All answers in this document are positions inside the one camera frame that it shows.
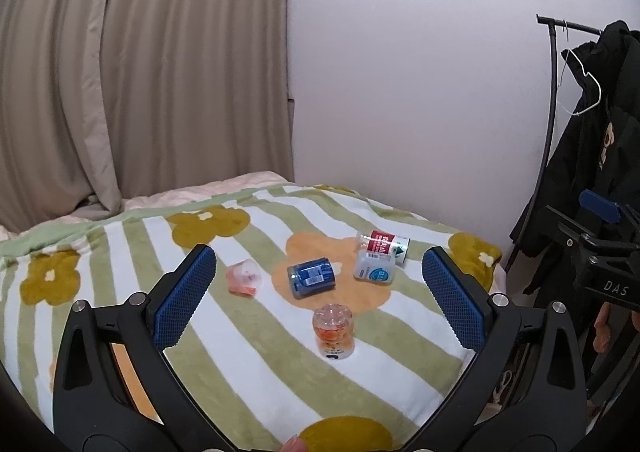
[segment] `blue circular logo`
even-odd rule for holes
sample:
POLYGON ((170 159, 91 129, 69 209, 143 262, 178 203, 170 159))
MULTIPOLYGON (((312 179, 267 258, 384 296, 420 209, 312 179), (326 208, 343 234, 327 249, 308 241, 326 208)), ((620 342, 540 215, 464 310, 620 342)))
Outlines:
POLYGON ((383 270, 382 268, 376 268, 373 272, 369 273, 369 278, 371 280, 389 280, 389 274, 383 270))

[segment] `textured blue pad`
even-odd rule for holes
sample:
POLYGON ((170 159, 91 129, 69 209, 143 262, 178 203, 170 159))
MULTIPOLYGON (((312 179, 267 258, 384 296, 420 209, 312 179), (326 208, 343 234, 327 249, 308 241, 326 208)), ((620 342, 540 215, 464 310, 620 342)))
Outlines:
POLYGON ((422 258, 422 278, 460 344, 478 352, 485 338, 482 313, 460 286, 452 270, 433 250, 427 250, 422 258))
POLYGON ((156 311, 154 343, 159 350, 178 343, 215 275, 216 254, 204 248, 156 311))
POLYGON ((613 201, 597 195, 591 190, 583 190, 578 198, 580 206, 596 214, 607 223, 620 222, 620 209, 613 201))

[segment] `blue can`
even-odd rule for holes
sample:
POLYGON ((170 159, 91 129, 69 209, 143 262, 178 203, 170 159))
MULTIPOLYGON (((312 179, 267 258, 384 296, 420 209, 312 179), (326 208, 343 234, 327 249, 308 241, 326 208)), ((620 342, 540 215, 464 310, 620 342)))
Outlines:
POLYGON ((289 286, 297 299, 335 288, 334 269, 326 257, 287 268, 289 286))

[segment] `white hanger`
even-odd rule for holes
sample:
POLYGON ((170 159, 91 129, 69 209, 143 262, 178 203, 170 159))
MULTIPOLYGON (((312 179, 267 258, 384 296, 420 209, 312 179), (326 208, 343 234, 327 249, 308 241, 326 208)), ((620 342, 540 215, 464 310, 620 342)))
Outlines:
MULTIPOLYGON (((597 106, 600 105, 600 101, 602 100, 602 87, 600 86, 600 83, 596 80, 596 77, 593 76, 590 71, 585 71, 584 70, 584 65, 582 64, 582 61, 578 58, 578 55, 574 53, 573 49, 568 47, 569 46, 569 28, 566 25, 566 20, 564 21, 564 26, 562 27, 562 29, 564 29, 566 31, 567 49, 568 49, 569 53, 571 53, 575 57, 575 59, 578 61, 578 64, 580 64, 580 67, 582 68, 582 75, 585 76, 585 77, 591 77, 593 79, 593 81, 596 82, 596 85, 598 86, 598 101, 595 104, 593 104, 592 106, 589 106, 589 107, 581 110, 580 112, 571 112, 564 105, 560 104, 560 107, 562 107, 570 115, 572 115, 572 116, 581 116, 585 112, 591 111, 591 109, 596 108, 597 106)), ((556 93, 558 92, 558 89, 560 89, 560 86, 562 85, 562 75, 564 75, 564 68, 565 67, 566 67, 566 58, 564 59, 564 65, 562 66, 562 72, 560 73, 560 82, 558 83, 558 86, 556 87, 556 93)))

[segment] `red label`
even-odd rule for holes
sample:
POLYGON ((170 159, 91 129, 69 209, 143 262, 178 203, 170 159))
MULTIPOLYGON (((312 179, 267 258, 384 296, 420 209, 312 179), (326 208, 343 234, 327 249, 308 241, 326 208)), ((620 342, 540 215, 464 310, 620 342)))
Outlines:
POLYGON ((368 252, 378 252, 379 254, 388 254, 391 251, 390 243, 391 241, 394 240, 395 235, 374 230, 371 233, 370 237, 371 237, 371 240, 367 245, 368 252))

